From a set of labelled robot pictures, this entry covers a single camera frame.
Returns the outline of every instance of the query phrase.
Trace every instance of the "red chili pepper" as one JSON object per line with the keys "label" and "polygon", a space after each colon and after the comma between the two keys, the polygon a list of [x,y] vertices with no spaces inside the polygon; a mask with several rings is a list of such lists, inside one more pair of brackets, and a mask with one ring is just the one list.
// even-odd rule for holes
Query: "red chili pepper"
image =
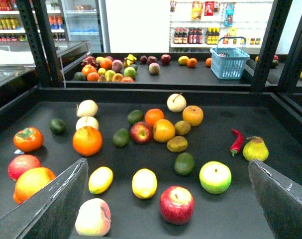
{"label": "red chili pepper", "polygon": [[235,142],[233,143],[233,145],[230,147],[230,152],[232,153],[232,156],[234,157],[235,154],[238,154],[240,151],[240,148],[242,146],[242,144],[244,143],[244,136],[242,135],[241,132],[239,132],[236,129],[232,129],[231,131],[234,132],[234,134],[237,136]]}

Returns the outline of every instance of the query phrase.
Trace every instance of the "blue basket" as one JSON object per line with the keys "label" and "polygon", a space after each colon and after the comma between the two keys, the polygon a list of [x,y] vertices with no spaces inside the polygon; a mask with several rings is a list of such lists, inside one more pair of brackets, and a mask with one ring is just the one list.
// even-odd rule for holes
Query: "blue basket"
{"label": "blue basket", "polygon": [[[244,44],[241,50],[238,48],[218,48],[219,42],[224,39],[243,38]],[[245,52],[246,39],[242,36],[228,36],[219,39],[216,48],[211,48],[211,70],[221,80],[238,80],[244,71],[246,61],[250,58]]]}

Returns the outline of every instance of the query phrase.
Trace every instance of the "glass door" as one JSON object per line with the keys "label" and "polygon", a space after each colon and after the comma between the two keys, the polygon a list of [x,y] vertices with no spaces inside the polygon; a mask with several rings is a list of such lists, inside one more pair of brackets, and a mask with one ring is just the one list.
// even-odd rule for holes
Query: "glass door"
{"label": "glass door", "polygon": [[101,52],[98,11],[95,0],[61,0],[70,41],[87,40],[92,52]]}

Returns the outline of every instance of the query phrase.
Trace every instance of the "red package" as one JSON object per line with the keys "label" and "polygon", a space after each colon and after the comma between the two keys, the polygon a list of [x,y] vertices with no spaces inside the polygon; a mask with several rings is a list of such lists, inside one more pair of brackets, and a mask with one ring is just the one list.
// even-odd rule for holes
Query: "red package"
{"label": "red package", "polygon": [[214,15],[214,6],[215,6],[215,1],[206,1],[204,16],[213,16]]}

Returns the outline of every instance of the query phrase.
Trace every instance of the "basket handle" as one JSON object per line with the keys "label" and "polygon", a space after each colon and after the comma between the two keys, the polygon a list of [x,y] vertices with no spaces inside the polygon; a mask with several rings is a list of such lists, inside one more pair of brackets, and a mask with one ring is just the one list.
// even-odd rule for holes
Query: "basket handle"
{"label": "basket handle", "polygon": [[225,38],[227,38],[227,39],[235,39],[235,38],[242,38],[242,39],[244,39],[244,44],[243,44],[242,47],[241,47],[241,53],[245,52],[245,49],[246,49],[246,38],[243,37],[243,36],[223,36],[223,37],[221,37],[221,38],[218,40],[218,43],[217,43],[217,45],[216,45],[215,52],[217,52],[218,44],[219,44],[220,40],[225,39]]}

